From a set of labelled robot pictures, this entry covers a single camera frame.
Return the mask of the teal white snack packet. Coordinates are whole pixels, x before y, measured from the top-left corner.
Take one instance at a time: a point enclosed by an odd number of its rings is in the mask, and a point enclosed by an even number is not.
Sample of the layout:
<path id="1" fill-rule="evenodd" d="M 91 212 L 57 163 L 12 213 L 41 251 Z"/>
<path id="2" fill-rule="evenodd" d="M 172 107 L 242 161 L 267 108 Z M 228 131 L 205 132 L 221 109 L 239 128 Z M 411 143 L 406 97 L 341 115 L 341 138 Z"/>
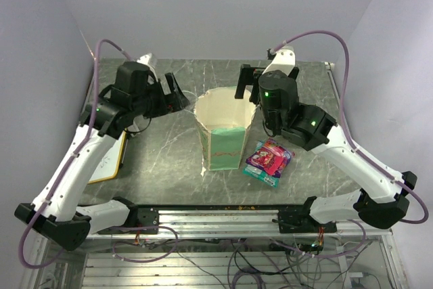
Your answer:
<path id="1" fill-rule="evenodd" d="M 261 169 L 258 169 L 254 166 L 250 166 L 248 164 L 244 167 L 243 174 L 251 176 L 274 188 L 276 188 L 279 184 L 279 178 L 271 176 L 267 174 L 265 171 L 262 171 Z"/>

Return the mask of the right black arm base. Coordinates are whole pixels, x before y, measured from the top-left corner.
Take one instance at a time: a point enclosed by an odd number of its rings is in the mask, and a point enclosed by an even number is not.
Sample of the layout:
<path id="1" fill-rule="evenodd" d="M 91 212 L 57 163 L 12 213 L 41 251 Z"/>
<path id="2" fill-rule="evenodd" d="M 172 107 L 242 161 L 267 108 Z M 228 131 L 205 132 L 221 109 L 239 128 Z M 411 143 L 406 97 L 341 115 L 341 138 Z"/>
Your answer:
<path id="1" fill-rule="evenodd" d="M 335 222 L 319 224 L 304 211 L 301 205 L 288 205 L 278 210 L 277 216 L 272 219 L 276 223 L 281 234 L 319 233 L 325 234 L 337 232 Z"/>

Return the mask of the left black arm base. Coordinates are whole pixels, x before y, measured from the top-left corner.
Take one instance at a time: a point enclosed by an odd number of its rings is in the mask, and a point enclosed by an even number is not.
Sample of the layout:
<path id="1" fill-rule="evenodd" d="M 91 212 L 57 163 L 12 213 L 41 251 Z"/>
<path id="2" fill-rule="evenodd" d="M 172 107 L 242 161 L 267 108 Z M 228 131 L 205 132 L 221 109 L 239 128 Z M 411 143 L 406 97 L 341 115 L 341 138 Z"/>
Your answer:
<path id="1" fill-rule="evenodd" d="M 157 234 L 158 230 L 154 226 L 159 225 L 159 212 L 154 208 L 138 208 L 137 218 L 133 223 L 122 225 L 123 227 L 128 227 L 129 230 L 119 230 L 119 229 L 104 229 L 98 232 L 101 235 L 113 235 L 113 234 Z M 130 230 L 130 228 L 146 227 L 145 230 Z"/>

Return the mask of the green paper bag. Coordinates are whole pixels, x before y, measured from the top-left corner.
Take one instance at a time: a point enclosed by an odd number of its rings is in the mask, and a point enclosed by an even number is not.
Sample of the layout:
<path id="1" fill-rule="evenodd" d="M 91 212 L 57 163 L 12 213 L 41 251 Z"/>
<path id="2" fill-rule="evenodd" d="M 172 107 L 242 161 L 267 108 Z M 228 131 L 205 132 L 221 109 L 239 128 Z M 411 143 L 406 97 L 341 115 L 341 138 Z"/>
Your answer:
<path id="1" fill-rule="evenodd" d="M 202 146 L 203 167 L 208 171 L 240 167 L 256 106 L 251 92 L 235 98 L 235 87 L 208 90 L 195 102 L 193 114 Z"/>

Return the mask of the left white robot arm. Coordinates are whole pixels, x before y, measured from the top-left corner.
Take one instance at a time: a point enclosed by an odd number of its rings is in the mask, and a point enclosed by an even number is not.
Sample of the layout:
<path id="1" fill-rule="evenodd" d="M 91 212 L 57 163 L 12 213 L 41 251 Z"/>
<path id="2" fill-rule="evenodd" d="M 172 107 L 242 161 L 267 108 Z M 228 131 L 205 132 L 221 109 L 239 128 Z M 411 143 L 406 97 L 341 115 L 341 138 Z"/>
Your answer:
<path id="1" fill-rule="evenodd" d="M 104 204 L 78 204 L 102 158 L 138 116 L 153 119 L 189 105 L 175 75 L 169 72 L 165 78 L 169 93 L 150 66 L 132 61 L 120 65 L 114 83 L 96 90 L 86 106 L 67 154 L 49 183 L 31 203 L 19 204 L 15 216 L 67 251 L 101 230 L 132 232 L 139 222 L 139 208 L 131 201 L 115 197 Z"/>

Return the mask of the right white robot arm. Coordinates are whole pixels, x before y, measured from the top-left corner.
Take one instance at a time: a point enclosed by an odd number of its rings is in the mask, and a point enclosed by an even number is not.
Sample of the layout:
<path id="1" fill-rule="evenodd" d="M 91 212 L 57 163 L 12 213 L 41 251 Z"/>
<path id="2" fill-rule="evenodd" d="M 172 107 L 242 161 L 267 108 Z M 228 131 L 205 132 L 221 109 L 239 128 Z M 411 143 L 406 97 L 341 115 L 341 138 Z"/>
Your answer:
<path id="1" fill-rule="evenodd" d="M 242 99 L 246 87 L 252 86 L 249 100 L 260 107 L 268 136 L 281 136 L 323 157 L 360 188 L 331 198 L 307 198 L 295 225 L 311 232 L 320 225 L 346 219 L 360 219 L 378 229 L 402 221 L 409 209 L 407 194 L 415 187 L 416 175 L 395 171 L 362 152 L 360 146 L 350 142 L 335 118 L 319 106 L 301 103 L 298 73 L 297 67 L 285 74 L 243 64 L 234 97 Z"/>

